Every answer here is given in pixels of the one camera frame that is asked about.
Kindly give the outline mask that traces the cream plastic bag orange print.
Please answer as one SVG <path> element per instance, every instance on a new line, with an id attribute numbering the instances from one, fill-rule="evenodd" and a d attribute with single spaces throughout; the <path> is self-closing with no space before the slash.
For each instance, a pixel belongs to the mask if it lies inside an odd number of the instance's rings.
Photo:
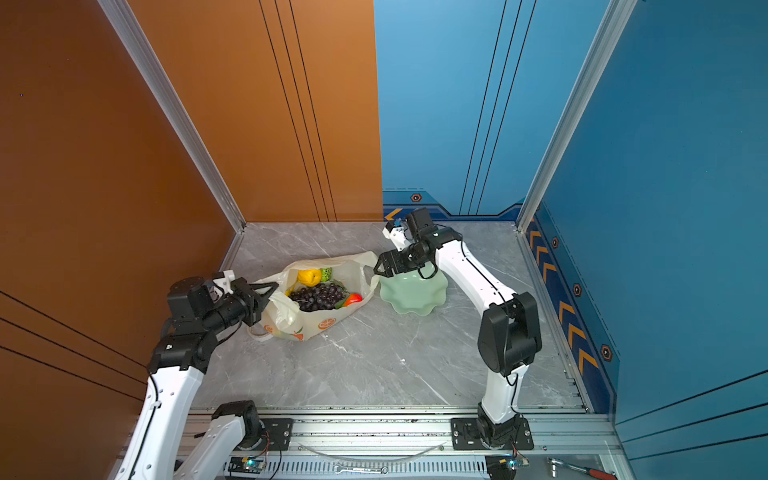
<path id="1" fill-rule="evenodd" d="M 341 257 L 297 261 L 262 279 L 277 289 L 260 325 L 276 338 L 306 341 L 366 305 L 379 278 L 371 273 L 378 257 L 372 251 Z"/>

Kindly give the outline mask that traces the yellow lemon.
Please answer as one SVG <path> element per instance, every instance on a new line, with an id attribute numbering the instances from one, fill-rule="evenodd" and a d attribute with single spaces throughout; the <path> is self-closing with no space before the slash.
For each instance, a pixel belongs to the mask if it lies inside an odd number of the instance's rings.
<path id="1" fill-rule="evenodd" d="M 322 269 L 305 269 L 297 273 L 297 282 L 306 287 L 314 287 L 323 281 Z"/>

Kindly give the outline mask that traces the red orange mango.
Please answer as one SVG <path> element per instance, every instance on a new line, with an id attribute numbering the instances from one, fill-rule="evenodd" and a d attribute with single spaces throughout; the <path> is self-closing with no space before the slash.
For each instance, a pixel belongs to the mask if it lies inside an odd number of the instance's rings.
<path id="1" fill-rule="evenodd" d="M 355 303 L 359 303 L 363 300 L 363 297 L 360 294 L 352 293 L 350 294 L 345 302 L 343 303 L 344 306 L 349 306 Z"/>

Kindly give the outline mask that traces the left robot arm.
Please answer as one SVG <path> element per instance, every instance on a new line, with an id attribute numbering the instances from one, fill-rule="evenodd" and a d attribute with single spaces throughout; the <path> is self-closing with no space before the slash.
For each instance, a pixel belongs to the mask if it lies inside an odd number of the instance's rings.
<path id="1" fill-rule="evenodd" d="M 277 289 L 275 282 L 250 283 L 231 271 L 170 287 L 168 328 L 147 367 L 144 404 L 117 478 L 214 479 L 234 451 L 268 451 L 269 435 L 255 404 L 243 400 L 219 406 L 192 453 L 177 458 L 192 401 L 222 343 L 219 334 L 257 324 Z"/>

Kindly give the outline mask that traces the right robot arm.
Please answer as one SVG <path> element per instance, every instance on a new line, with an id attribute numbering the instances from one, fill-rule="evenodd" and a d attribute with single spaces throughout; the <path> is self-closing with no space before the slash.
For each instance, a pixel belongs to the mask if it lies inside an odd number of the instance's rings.
<path id="1" fill-rule="evenodd" d="M 528 420 L 518 410 L 523 378 L 542 349 L 538 305 L 533 295 L 504 285 L 477 260 L 456 230 L 434 223 L 425 208 L 387 221 L 383 235 L 394 248 L 379 255 L 374 273 L 450 277 L 480 315 L 477 347 L 487 367 L 476 425 L 488 449 L 534 449 Z"/>

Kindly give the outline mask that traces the light green fruit plate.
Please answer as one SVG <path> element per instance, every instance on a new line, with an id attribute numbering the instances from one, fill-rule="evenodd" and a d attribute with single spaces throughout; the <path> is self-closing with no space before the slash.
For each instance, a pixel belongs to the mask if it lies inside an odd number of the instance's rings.
<path id="1" fill-rule="evenodd" d="M 418 272 L 382 277 L 379 285 L 382 300 L 400 315 L 427 316 L 447 299 L 448 279 L 442 272 L 430 279 L 423 279 Z"/>

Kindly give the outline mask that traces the green circuit board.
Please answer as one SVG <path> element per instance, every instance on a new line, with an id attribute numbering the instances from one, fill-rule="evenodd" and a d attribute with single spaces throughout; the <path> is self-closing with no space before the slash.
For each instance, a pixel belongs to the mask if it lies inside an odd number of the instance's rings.
<path id="1" fill-rule="evenodd" d="M 257 456 L 234 456 L 230 459 L 226 468 L 227 476 L 235 474 L 260 475 L 266 468 L 267 460 Z"/>

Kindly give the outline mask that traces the silver wrench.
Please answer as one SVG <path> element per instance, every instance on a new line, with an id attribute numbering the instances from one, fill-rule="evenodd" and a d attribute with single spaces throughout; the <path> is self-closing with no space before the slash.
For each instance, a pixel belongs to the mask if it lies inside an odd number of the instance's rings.
<path id="1" fill-rule="evenodd" d="M 389 473 L 389 469 L 386 466 L 363 467 L 363 466 L 352 466 L 352 465 L 336 465 L 334 467 L 334 472 L 336 474 L 355 473 L 355 474 L 386 475 Z"/>

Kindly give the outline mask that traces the small right circuit board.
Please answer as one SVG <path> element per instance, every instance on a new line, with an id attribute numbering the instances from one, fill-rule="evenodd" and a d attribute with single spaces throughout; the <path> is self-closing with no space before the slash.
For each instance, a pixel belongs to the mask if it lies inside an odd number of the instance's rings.
<path id="1" fill-rule="evenodd" d="M 514 480 L 517 472 L 527 468 L 530 462 L 524 456 L 486 456 L 486 471 L 490 480 Z"/>

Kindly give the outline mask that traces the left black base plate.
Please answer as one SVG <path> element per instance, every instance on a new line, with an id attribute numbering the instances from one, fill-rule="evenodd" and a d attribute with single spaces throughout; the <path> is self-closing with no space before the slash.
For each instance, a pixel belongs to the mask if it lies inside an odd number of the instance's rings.
<path id="1" fill-rule="evenodd" d="M 266 418 L 260 420 L 258 436 L 246 436 L 235 449 L 244 452 L 285 452 L 289 449 L 294 420 L 292 418 Z"/>

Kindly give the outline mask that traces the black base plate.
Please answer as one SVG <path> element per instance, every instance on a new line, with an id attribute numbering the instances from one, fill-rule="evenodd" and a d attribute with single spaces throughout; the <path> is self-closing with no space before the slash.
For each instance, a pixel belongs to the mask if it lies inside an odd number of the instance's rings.
<path id="1" fill-rule="evenodd" d="M 246 436 L 235 449 L 244 452 L 285 452 L 289 449 L 294 420 L 292 418 L 266 418 L 260 420 L 258 436 Z"/>
<path id="2" fill-rule="evenodd" d="M 485 418 L 452 418 L 451 440 L 455 450 L 522 450 L 535 448 L 532 429 L 522 415 L 502 424 Z"/>

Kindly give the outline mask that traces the aluminium rail frame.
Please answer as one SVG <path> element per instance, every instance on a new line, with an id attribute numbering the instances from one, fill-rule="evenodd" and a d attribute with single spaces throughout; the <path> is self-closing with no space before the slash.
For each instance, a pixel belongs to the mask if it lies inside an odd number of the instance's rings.
<path id="1" fill-rule="evenodd" d="M 625 455 L 614 427 L 605 415 L 573 413 L 524 415 L 532 429 L 535 448 L 530 453 L 567 455 Z M 340 462 L 363 456 L 416 456 L 432 451 L 455 450 L 451 440 L 452 418 L 470 417 L 467 411 L 436 409 L 349 411 L 274 410 L 266 418 L 292 418 L 290 451 L 326 455 Z M 500 455 L 516 450 L 486 451 Z"/>

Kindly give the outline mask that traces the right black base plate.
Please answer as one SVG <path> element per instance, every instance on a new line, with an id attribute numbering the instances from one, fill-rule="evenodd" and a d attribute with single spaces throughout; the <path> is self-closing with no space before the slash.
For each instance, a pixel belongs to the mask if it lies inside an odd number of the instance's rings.
<path id="1" fill-rule="evenodd" d="M 502 424 L 485 418 L 452 418 L 451 440 L 455 450 L 522 450 L 535 448 L 532 429 L 522 415 Z"/>

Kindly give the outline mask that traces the red handled tool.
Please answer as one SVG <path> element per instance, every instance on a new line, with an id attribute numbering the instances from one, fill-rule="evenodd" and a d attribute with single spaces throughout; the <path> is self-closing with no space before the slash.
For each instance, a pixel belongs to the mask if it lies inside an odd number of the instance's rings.
<path id="1" fill-rule="evenodd" d="M 548 457 L 547 464 L 550 466 L 550 472 L 553 478 L 557 477 L 557 469 L 563 468 L 563 469 L 579 472 L 583 475 L 589 476 L 591 478 L 599 479 L 599 480 L 617 480 L 617 477 L 612 473 L 608 473 L 603 470 L 599 470 L 595 468 L 575 465 L 554 457 Z"/>

